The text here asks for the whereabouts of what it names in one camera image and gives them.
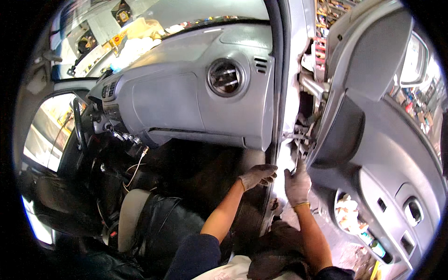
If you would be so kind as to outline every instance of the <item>hand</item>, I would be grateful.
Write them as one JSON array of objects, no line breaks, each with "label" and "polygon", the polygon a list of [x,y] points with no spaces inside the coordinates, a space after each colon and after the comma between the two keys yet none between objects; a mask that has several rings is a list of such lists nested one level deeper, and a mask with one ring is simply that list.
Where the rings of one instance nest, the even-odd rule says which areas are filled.
[{"label": "hand", "polygon": [[311,179],[306,172],[306,166],[303,160],[298,161],[297,170],[294,175],[291,175],[289,170],[284,170],[284,191],[292,207],[308,202],[310,188]]},{"label": "hand", "polygon": [[277,177],[277,167],[273,164],[255,165],[248,172],[239,176],[243,183],[244,191],[254,188],[256,185],[268,185]]}]

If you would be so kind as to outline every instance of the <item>person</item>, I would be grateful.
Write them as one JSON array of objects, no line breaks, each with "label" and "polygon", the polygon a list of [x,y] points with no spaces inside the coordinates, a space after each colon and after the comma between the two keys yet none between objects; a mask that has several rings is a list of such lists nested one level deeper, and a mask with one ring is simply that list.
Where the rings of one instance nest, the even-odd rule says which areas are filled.
[{"label": "person", "polygon": [[[186,237],[180,244],[164,279],[247,279],[250,259],[246,256],[235,256],[228,265],[218,267],[220,243],[228,234],[243,193],[258,184],[273,182],[277,177],[276,170],[277,167],[271,164],[255,165],[239,176],[223,201],[210,214],[201,232]],[[311,179],[304,163],[299,161],[293,175],[289,170],[284,170],[284,176],[286,196],[299,219],[302,251],[313,279],[353,279],[352,270],[340,269],[332,264],[330,246],[310,211],[308,193]]]}]

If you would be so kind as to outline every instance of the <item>steering wheel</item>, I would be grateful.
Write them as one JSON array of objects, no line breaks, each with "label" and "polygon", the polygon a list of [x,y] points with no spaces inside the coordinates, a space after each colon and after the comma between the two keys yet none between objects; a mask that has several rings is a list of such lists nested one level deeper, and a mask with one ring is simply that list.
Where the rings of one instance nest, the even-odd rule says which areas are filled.
[{"label": "steering wheel", "polygon": [[75,119],[76,137],[78,138],[79,144],[81,145],[81,151],[87,152],[87,142],[82,131],[81,112],[79,111],[78,98],[73,99],[73,114]]}]

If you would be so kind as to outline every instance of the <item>white cable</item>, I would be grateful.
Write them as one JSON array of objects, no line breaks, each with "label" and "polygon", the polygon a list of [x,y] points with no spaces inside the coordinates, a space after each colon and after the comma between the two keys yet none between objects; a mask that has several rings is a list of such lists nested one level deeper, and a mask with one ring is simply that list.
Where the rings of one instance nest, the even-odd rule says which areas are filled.
[{"label": "white cable", "polygon": [[137,165],[137,167],[135,168],[135,171],[134,171],[134,175],[132,175],[132,178],[131,178],[131,180],[129,181],[129,183],[128,183],[127,185],[125,185],[125,183],[123,182],[123,187],[125,188],[125,190],[126,190],[127,192],[129,192],[129,190],[127,189],[127,187],[129,187],[129,186],[131,185],[131,183],[132,183],[132,180],[134,180],[135,174],[137,174],[137,170],[138,170],[138,168],[140,167],[140,163],[142,162],[143,157],[146,155],[146,152],[148,152],[148,147],[146,147],[146,148],[143,150],[143,152],[142,152],[142,156],[140,157],[140,160],[138,161],[138,164],[134,164],[133,166],[131,166],[131,167],[128,168],[128,170],[129,170],[129,169],[131,169],[132,167],[134,167],[134,166]]}]

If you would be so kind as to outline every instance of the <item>side mirror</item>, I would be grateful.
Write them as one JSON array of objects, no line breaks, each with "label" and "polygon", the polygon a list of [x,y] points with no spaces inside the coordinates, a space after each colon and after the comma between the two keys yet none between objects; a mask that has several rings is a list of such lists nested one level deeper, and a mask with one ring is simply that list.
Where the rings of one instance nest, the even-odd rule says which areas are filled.
[{"label": "side mirror", "polygon": [[400,77],[401,87],[420,86],[425,81],[429,62],[429,51],[417,33],[412,32],[406,50],[405,62]]}]

